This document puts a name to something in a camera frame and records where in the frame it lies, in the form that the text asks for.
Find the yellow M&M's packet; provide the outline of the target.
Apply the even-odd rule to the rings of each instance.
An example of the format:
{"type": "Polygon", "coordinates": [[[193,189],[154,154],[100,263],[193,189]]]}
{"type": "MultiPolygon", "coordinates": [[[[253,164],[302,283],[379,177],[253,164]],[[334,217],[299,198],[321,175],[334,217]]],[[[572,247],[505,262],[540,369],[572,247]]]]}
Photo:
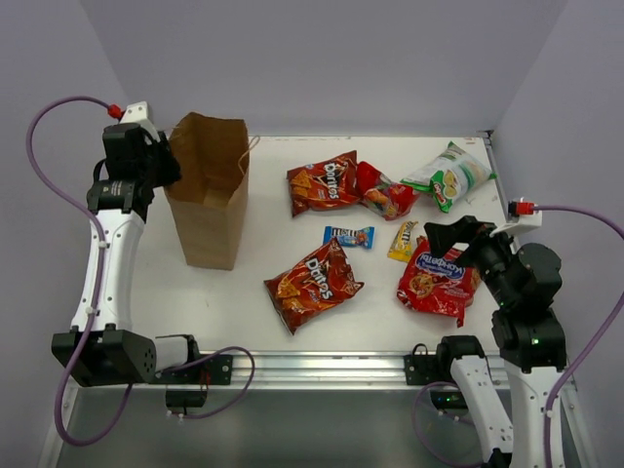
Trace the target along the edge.
{"type": "Polygon", "coordinates": [[[411,236],[413,229],[417,225],[418,222],[416,220],[408,220],[401,224],[387,252],[388,258],[401,262],[410,261],[415,246],[411,236]]]}

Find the red candy assortment bag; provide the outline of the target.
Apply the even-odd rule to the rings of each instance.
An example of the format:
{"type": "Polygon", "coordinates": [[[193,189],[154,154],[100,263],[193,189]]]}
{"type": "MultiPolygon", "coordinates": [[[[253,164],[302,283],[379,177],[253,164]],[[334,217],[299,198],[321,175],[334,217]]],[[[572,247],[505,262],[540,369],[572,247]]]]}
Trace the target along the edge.
{"type": "Polygon", "coordinates": [[[397,298],[408,309],[453,318],[462,328],[481,278],[475,268],[456,264],[461,254],[462,250],[452,248],[443,257],[435,257],[429,240],[419,236],[399,280],[397,298]]]}

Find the brown paper bag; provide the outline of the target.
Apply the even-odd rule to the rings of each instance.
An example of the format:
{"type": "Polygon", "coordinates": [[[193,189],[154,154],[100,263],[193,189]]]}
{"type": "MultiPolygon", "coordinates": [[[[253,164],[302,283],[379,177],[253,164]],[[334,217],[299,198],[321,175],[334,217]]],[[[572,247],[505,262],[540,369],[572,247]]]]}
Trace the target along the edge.
{"type": "Polygon", "coordinates": [[[249,197],[250,157],[257,138],[242,119],[197,112],[184,116],[169,142],[181,180],[165,194],[186,263],[231,270],[242,238],[249,197]]]}

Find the red snack bag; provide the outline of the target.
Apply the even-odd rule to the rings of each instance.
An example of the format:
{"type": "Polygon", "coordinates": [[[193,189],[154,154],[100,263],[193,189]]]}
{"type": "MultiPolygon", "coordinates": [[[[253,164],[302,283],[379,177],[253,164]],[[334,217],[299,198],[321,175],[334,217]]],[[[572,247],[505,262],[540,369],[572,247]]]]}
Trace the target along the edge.
{"type": "Polygon", "coordinates": [[[356,188],[361,204],[385,220],[407,215],[419,198],[415,189],[394,182],[366,161],[358,164],[356,188]]]}

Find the green Chuba cassava bag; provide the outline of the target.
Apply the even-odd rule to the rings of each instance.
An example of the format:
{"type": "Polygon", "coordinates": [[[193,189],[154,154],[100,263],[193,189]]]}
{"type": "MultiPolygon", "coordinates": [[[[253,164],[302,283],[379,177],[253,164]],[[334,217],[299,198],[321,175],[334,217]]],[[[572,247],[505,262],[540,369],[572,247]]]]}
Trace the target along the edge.
{"type": "Polygon", "coordinates": [[[400,183],[431,195],[438,209],[447,214],[470,191],[496,178],[492,169],[450,141],[434,160],[403,177],[400,183]]]}

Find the blue M&M's packet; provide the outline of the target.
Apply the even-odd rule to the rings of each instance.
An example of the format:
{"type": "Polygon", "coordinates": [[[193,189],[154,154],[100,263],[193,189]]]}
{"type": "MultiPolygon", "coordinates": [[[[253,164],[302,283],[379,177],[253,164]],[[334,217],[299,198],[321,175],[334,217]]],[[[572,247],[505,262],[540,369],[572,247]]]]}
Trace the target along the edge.
{"type": "Polygon", "coordinates": [[[337,226],[326,226],[324,230],[323,243],[328,243],[335,239],[341,247],[360,247],[370,250],[373,246],[375,229],[368,226],[361,229],[348,229],[337,226]]]}

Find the red Doritos bag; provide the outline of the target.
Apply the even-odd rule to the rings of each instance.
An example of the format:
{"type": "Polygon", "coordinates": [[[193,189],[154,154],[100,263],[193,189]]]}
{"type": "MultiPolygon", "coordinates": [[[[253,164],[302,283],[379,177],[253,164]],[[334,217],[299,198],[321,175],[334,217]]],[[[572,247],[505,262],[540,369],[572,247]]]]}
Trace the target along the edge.
{"type": "Polygon", "coordinates": [[[336,238],[263,284],[291,335],[312,319],[353,298],[365,285],[355,279],[348,257],[336,238]]]}
{"type": "Polygon", "coordinates": [[[291,214],[328,211],[356,205],[361,195],[356,187],[357,151],[287,171],[291,214]]]}

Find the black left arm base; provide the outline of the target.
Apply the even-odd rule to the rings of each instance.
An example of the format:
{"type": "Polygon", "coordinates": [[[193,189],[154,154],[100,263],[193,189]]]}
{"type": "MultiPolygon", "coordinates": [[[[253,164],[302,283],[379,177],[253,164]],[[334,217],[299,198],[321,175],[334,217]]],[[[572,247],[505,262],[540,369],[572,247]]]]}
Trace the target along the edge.
{"type": "Polygon", "coordinates": [[[204,364],[176,372],[159,372],[147,381],[165,388],[165,405],[174,414],[200,410],[208,400],[212,387],[231,383],[233,356],[222,354],[204,364]]]}

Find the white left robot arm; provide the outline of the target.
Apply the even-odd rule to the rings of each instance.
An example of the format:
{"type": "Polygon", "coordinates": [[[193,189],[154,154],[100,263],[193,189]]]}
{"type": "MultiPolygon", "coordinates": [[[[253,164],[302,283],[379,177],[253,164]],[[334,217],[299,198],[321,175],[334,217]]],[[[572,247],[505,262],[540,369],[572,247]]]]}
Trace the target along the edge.
{"type": "Polygon", "coordinates": [[[167,371],[180,382],[203,369],[190,334],[155,338],[133,332],[131,288],[137,247],[154,192],[180,180],[164,133],[148,122],[104,129],[105,157],[87,193],[91,246],[81,301],[70,330],[57,333],[52,352],[83,387],[150,383],[167,371]]]}

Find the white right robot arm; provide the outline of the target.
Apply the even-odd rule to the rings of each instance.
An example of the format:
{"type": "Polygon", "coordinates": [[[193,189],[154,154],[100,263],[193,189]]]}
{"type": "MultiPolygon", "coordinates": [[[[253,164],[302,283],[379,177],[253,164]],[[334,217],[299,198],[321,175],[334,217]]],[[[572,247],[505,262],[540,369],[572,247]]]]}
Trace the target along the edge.
{"type": "Polygon", "coordinates": [[[492,334],[511,393],[507,411],[493,387],[485,352],[475,336],[445,336],[434,370],[461,392],[477,431],[484,467],[562,467],[562,411],[557,381],[567,364],[564,330],[552,309],[563,284],[562,261],[548,247],[517,251],[508,226],[465,215],[452,224],[424,226],[430,252],[442,258],[457,244],[455,260],[471,267],[496,302],[492,334]]]}

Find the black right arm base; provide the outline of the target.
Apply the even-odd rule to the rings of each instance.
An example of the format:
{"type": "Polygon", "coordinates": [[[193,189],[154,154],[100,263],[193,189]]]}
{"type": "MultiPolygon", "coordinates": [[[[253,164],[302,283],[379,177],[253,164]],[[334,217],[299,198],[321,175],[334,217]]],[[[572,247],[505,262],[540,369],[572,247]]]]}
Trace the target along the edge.
{"type": "MultiPolygon", "coordinates": [[[[443,376],[436,355],[431,354],[424,343],[417,343],[404,356],[404,374],[408,386],[424,386],[437,381],[452,382],[443,376]]],[[[436,410],[468,410],[463,395],[450,387],[431,389],[429,400],[436,410]]]]}

